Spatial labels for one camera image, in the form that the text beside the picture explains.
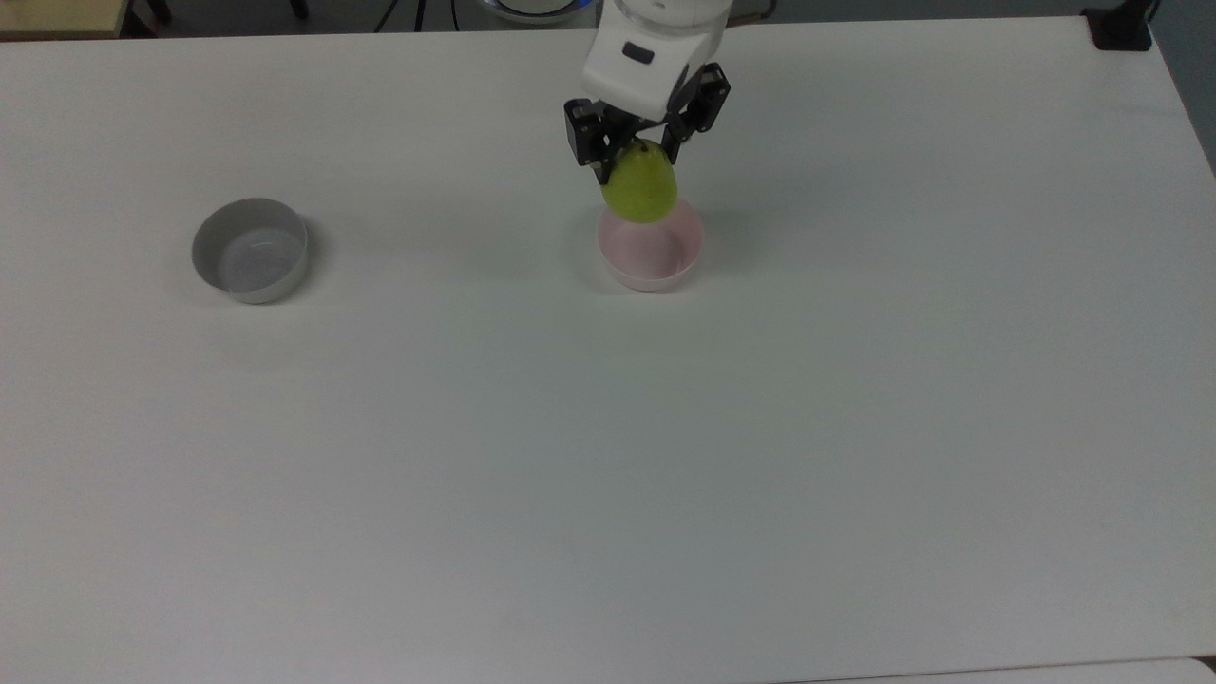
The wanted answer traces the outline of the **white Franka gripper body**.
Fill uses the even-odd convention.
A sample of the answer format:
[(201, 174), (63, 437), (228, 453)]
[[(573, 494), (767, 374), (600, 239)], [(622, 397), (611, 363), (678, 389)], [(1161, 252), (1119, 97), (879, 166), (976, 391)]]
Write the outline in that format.
[(580, 86), (617, 111), (659, 122), (674, 111), (691, 79), (717, 51), (727, 19), (692, 33), (651, 30), (627, 17), (599, 17)]

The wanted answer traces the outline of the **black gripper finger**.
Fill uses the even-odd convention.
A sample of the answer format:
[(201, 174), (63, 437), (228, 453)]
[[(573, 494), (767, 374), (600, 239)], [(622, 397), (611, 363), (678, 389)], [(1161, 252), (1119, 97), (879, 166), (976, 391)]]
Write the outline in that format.
[(663, 120), (662, 147), (666, 159), (677, 164), (683, 142), (696, 133), (713, 129), (730, 99), (732, 86), (721, 65), (704, 65), (674, 97), (672, 107)]
[(634, 141), (636, 116), (602, 101), (572, 99), (563, 103), (565, 140), (578, 166), (589, 167), (607, 185), (617, 158)]

